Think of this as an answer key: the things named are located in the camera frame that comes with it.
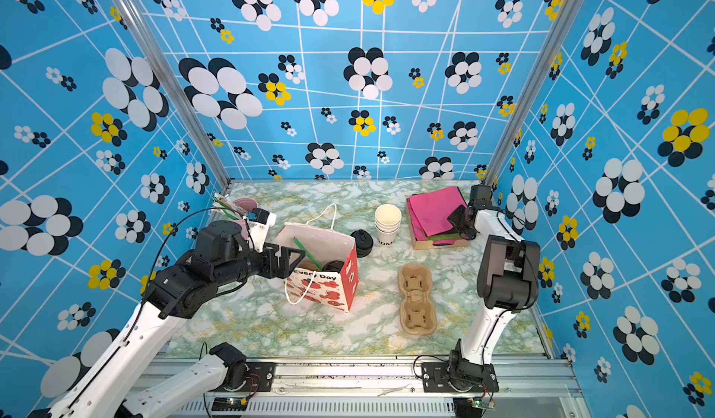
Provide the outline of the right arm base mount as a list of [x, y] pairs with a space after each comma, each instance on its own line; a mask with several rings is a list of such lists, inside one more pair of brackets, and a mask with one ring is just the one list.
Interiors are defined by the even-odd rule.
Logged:
[[470, 362], [453, 366], [449, 362], [425, 362], [418, 372], [424, 391], [428, 393], [497, 393], [500, 387], [492, 364]]

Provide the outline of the green straw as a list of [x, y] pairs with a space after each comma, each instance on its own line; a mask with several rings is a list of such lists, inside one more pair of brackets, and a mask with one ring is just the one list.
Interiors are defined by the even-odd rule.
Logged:
[[306, 249], [306, 247], [303, 245], [303, 243], [296, 237], [293, 239], [294, 244], [305, 253], [305, 257], [307, 257], [313, 265], [315, 265], [317, 271], [322, 271], [322, 264], [313, 256], [313, 254]]

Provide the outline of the red white paper bag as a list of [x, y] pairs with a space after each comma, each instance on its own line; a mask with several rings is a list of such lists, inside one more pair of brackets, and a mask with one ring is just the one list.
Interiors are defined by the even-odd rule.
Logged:
[[352, 309], [359, 285], [357, 243], [334, 230], [337, 212], [332, 203], [303, 224], [288, 222], [277, 234], [277, 244], [305, 253], [284, 282], [289, 304], [313, 302], [344, 313]]

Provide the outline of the black cup lid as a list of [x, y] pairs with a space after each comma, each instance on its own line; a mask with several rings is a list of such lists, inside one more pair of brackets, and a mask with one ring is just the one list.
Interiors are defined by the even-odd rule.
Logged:
[[336, 273], [339, 274], [342, 272], [344, 265], [346, 263], [344, 261], [339, 261], [339, 260], [334, 260], [330, 261], [324, 267], [322, 267], [322, 272], [323, 273]]

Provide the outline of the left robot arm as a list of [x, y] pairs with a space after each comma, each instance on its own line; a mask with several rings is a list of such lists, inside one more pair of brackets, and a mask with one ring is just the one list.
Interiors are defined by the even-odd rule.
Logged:
[[260, 386], [251, 377], [246, 356], [229, 343], [220, 343], [183, 373], [146, 394], [128, 396], [165, 343], [203, 304], [238, 291], [251, 276], [286, 279], [304, 257], [300, 248], [273, 243], [255, 248], [236, 222], [217, 221], [204, 227], [194, 248], [149, 278], [143, 300], [128, 323], [83, 376], [74, 379], [51, 407], [31, 415], [159, 417], [217, 388], [247, 386], [255, 393]]

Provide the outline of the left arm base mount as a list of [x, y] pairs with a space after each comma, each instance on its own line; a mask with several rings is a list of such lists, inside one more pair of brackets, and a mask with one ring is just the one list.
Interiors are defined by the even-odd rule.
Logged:
[[243, 368], [232, 368], [223, 376], [219, 386], [210, 392], [249, 393], [269, 392], [276, 378], [277, 364], [266, 361], [248, 361]]

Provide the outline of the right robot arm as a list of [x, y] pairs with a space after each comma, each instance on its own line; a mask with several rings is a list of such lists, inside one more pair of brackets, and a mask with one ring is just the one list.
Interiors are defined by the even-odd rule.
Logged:
[[465, 338], [450, 353], [449, 373], [461, 383], [487, 384], [496, 379], [493, 349], [503, 331], [538, 298], [540, 246], [508, 225], [506, 213], [493, 205], [487, 186], [472, 186], [467, 205], [455, 209], [449, 221], [464, 239], [479, 235], [486, 239], [477, 280], [482, 306]]

